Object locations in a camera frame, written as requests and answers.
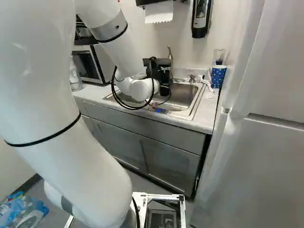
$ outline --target sink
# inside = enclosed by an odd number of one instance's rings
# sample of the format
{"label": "sink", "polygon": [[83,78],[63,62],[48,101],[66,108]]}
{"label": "sink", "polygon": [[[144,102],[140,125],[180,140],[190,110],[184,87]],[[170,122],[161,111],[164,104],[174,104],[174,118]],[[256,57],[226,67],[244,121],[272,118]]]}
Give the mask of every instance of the sink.
{"label": "sink", "polygon": [[[150,102],[152,106],[148,105],[144,109],[185,119],[193,119],[205,87],[202,83],[174,81],[170,86],[171,97],[167,102],[165,101],[169,96],[161,96],[159,93],[156,93]],[[117,90],[116,93],[127,105],[141,106],[145,104],[145,102],[135,101],[131,96],[123,94],[120,90]],[[104,100],[116,103],[112,94],[104,97]]]}

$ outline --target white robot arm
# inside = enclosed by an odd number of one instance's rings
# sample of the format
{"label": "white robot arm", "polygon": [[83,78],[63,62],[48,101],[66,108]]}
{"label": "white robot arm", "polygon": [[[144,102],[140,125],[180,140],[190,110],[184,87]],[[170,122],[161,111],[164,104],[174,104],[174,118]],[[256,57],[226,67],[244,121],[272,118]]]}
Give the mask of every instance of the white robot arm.
{"label": "white robot arm", "polygon": [[[102,45],[119,77],[140,73],[142,59],[117,1],[79,0],[76,6],[94,36],[111,41]],[[132,199],[130,178],[92,137],[68,82],[74,1],[9,0],[0,15],[1,136],[87,225],[120,227]],[[119,34],[110,28],[116,20]]]}
{"label": "white robot arm", "polygon": [[[118,71],[115,83],[120,90],[141,102],[152,93],[151,79],[137,80],[131,77],[145,72],[143,57],[131,38],[128,23],[116,0],[76,0],[76,12],[105,49]],[[159,83],[153,80],[154,93]]]}

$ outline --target paper towel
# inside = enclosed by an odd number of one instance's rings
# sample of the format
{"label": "paper towel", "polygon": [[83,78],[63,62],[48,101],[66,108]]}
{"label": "paper towel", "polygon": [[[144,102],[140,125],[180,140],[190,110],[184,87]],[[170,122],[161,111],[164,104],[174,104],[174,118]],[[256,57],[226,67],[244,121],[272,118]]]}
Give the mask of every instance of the paper towel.
{"label": "paper towel", "polygon": [[145,5],[145,23],[162,23],[173,19],[173,0]]}

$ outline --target blue cup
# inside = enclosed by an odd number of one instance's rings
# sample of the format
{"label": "blue cup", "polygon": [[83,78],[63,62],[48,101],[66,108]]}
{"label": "blue cup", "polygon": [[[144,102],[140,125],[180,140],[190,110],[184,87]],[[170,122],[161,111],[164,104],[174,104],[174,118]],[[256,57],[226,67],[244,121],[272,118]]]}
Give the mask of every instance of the blue cup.
{"label": "blue cup", "polygon": [[227,70],[227,66],[224,65],[214,65],[212,67],[212,75],[211,75],[212,88],[218,89],[222,87],[226,70]]}

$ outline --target refrigerator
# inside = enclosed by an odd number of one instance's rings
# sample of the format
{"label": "refrigerator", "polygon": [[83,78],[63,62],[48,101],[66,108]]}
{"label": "refrigerator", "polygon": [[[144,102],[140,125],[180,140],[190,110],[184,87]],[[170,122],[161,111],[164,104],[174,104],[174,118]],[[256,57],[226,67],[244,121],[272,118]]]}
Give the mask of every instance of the refrigerator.
{"label": "refrigerator", "polygon": [[243,4],[189,225],[302,228],[304,1]]}

